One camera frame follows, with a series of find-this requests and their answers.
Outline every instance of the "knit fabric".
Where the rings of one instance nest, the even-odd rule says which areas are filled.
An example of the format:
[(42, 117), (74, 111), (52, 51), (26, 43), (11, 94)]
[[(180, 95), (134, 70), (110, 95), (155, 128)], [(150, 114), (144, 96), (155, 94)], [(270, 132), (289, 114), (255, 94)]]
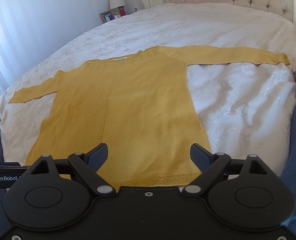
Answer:
[(231, 62), (289, 64), (285, 54), (246, 47), (157, 46), (90, 60), (21, 89), (10, 103), (57, 92), (26, 164), (42, 154), (86, 153), (104, 142), (109, 155), (98, 174), (115, 188), (187, 185), (200, 174), (190, 146), (211, 150), (187, 88), (187, 65)]

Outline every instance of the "white bedspread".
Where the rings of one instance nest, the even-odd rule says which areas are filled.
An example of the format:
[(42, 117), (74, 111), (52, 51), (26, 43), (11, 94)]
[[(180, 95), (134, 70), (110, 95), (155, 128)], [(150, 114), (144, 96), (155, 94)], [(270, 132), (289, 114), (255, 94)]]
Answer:
[(248, 46), (288, 55), (290, 66), (191, 65), (187, 72), (192, 100), (212, 151), (240, 159), (257, 154), (280, 174), (288, 157), (296, 103), (291, 73), (296, 68), (296, 25), (268, 12), (217, 3), (165, 4), (108, 22), (24, 74), (0, 97), (5, 160), (24, 164), (55, 96), (8, 104), (16, 90), (39, 85), (57, 70), (71, 70), (89, 59), (122, 56), (156, 45)]

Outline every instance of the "lampshade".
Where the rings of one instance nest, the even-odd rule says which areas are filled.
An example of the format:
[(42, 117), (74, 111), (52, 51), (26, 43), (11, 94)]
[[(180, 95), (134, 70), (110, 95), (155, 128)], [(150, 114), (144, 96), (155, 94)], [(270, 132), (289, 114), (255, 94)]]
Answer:
[(126, 5), (124, 0), (110, 0), (110, 9), (114, 9), (124, 5)]

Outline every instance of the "sweater's left sleeve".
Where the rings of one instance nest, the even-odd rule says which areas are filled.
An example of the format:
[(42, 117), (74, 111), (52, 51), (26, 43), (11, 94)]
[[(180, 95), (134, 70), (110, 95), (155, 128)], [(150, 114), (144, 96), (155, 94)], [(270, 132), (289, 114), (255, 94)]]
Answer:
[(62, 70), (58, 70), (53, 78), (47, 79), (41, 85), (33, 86), (30, 88), (22, 88), (21, 90), (14, 93), (14, 96), (9, 103), (25, 103), (32, 99), (41, 98), (51, 93), (58, 92), (66, 73)]
[(213, 46), (186, 46), (181, 48), (160, 46), (164, 54), (192, 64), (226, 64), (232, 62), (251, 62), (276, 65), (280, 62), (289, 65), (287, 55), (277, 54), (265, 49), (248, 47), (218, 48)]

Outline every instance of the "picture frame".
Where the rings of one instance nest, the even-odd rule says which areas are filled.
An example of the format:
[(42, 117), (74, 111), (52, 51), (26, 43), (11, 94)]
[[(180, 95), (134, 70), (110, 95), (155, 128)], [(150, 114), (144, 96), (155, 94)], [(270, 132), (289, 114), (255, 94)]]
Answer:
[(110, 10), (100, 13), (100, 17), (101, 17), (103, 23), (110, 22), (115, 19), (112, 11), (110, 11)]

